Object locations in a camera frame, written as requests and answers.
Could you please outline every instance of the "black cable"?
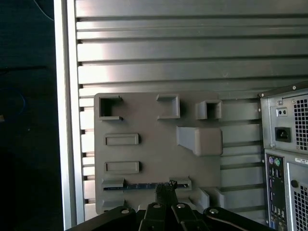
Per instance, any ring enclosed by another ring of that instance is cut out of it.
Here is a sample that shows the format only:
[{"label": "black cable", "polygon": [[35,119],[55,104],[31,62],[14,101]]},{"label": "black cable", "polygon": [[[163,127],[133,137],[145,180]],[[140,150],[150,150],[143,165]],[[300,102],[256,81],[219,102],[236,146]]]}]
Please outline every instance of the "black cable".
[{"label": "black cable", "polygon": [[37,3],[36,0],[33,0],[33,2],[37,5],[37,7],[39,8],[39,10],[49,19],[49,20],[52,20],[54,22],[54,19],[49,17],[44,11],[43,9],[40,7],[40,5]]}]

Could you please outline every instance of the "horizontal metal slat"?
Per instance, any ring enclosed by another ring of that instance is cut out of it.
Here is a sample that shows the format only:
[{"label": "horizontal metal slat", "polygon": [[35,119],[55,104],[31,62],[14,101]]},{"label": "horizontal metal slat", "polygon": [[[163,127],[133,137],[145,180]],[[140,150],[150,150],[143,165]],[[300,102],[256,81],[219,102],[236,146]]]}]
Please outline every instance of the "horizontal metal slat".
[{"label": "horizontal metal slat", "polygon": [[82,158],[82,165],[83,166],[91,166],[94,165],[94,157],[83,157]]},{"label": "horizontal metal slat", "polygon": [[[238,165],[248,163],[259,163],[262,161],[262,154],[250,154],[250,155],[235,155],[235,156],[222,156],[221,165]],[[83,157],[83,166],[93,166],[94,157]]]},{"label": "horizontal metal slat", "polygon": [[237,213],[238,215],[241,215],[245,218],[251,219],[251,220],[265,220],[266,219],[266,211],[265,210],[256,210],[256,211],[248,211],[248,212],[240,212]]},{"label": "horizontal metal slat", "polygon": [[308,13],[305,0],[77,0],[77,17],[112,16],[229,16]]},{"label": "horizontal metal slat", "polygon": [[254,142],[261,140],[260,124],[236,125],[221,127],[223,142]]},{"label": "horizontal metal slat", "polygon": [[241,147],[229,147],[223,149],[222,156],[233,156],[233,155],[246,155],[246,154],[259,154],[263,150],[260,145],[250,145]]},{"label": "horizontal metal slat", "polygon": [[97,216],[95,204],[85,204],[85,221]]},{"label": "horizontal metal slat", "polygon": [[308,27],[218,27],[218,28],[147,28],[113,31],[77,32],[77,39],[131,39],[131,38],[232,38],[232,37],[278,37],[308,35]]},{"label": "horizontal metal slat", "polygon": [[[261,139],[259,124],[226,126],[221,130],[224,143],[253,142]],[[93,131],[81,135],[81,150],[83,153],[94,152]]]},{"label": "horizontal metal slat", "polygon": [[95,175],[95,167],[94,166],[83,167],[83,175],[85,177],[87,177],[87,176],[94,176]]},{"label": "horizontal metal slat", "polygon": [[260,162],[262,162],[261,154],[222,156],[220,159],[220,165],[222,166],[260,163]]},{"label": "horizontal metal slat", "polygon": [[260,119],[259,103],[223,103],[220,121]]},{"label": "horizontal metal slat", "polygon": [[83,182],[84,192],[83,196],[85,199],[95,199],[95,181],[94,180],[85,180]]},{"label": "horizontal metal slat", "polygon": [[264,205],[264,189],[224,192],[225,208],[241,208]]},{"label": "horizontal metal slat", "polygon": [[182,28],[189,27],[306,27],[308,18],[185,18],[185,19],[135,19],[135,20],[102,20],[77,22],[78,32],[114,31],[148,28]]},{"label": "horizontal metal slat", "polygon": [[230,79],[308,74],[308,59],[193,61],[86,65],[78,67],[79,84]]},{"label": "horizontal metal slat", "polygon": [[232,187],[251,184],[262,184],[262,167],[227,169],[221,171],[221,186]]},{"label": "horizontal metal slat", "polygon": [[[262,90],[241,90],[241,91],[222,91],[217,92],[220,100],[241,100],[241,99],[256,99]],[[94,106],[93,97],[79,99],[80,107],[87,107],[92,110]]]},{"label": "horizontal metal slat", "polygon": [[79,90],[80,97],[93,97],[97,93],[114,92],[168,92],[168,91],[231,91],[271,89],[294,84],[307,80],[307,77],[296,78],[253,78],[253,79],[230,79],[221,80],[195,80],[195,81],[156,81],[156,82],[128,82],[128,83],[106,83],[83,85]]},{"label": "horizontal metal slat", "polygon": [[219,39],[153,40],[77,45],[79,62],[277,57],[307,54],[308,43],[305,38],[226,39],[223,42]]},{"label": "horizontal metal slat", "polygon": [[[255,119],[260,119],[258,103],[230,103],[222,106],[222,119],[220,121]],[[81,129],[94,129],[93,109],[80,112],[80,127]]]}]

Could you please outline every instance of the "usb port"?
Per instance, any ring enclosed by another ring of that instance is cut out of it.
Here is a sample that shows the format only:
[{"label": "usb port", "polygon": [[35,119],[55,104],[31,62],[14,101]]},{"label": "usb port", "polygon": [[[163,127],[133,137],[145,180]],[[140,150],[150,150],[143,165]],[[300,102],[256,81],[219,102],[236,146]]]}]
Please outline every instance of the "usb port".
[{"label": "usb port", "polygon": [[277,177],[278,177],[278,178],[281,178],[281,177],[282,177],[281,170],[278,170],[278,172],[277,172]]},{"label": "usb port", "polygon": [[273,167],[270,168],[270,174],[274,177],[275,176],[275,169]]}]

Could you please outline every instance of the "rear i/o panel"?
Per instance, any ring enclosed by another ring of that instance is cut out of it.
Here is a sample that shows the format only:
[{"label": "rear i/o panel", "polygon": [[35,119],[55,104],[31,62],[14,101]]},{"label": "rear i/o panel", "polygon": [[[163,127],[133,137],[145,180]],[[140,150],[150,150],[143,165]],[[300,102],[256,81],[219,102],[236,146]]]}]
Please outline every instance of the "rear i/o panel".
[{"label": "rear i/o panel", "polygon": [[279,231],[287,231],[286,199],[284,189],[283,157],[266,154],[267,190],[269,199],[269,225]]}]

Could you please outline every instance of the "screw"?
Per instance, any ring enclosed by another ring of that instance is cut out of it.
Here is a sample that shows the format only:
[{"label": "screw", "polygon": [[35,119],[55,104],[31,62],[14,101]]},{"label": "screw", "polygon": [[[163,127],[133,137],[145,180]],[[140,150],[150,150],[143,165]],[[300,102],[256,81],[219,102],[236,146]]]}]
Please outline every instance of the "screw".
[{"label": "screw", "polygon": [[185,205],[184,204],[178,204],[177,207],[178,208],[185,208]]},{"label": "screw", "polygon": [[128,209],[124,209],[124,210],[121,211],[121,213],[122,214],[127,214],[127,213],[129,213],[129,210]]},{"label": "screw", "polygon": [[212,209],[210,209],[210,213],[211,213],[211,214],[217,214],[217,213],[218,213],[218,210],[215,209],[215,208],[212,208]]}]

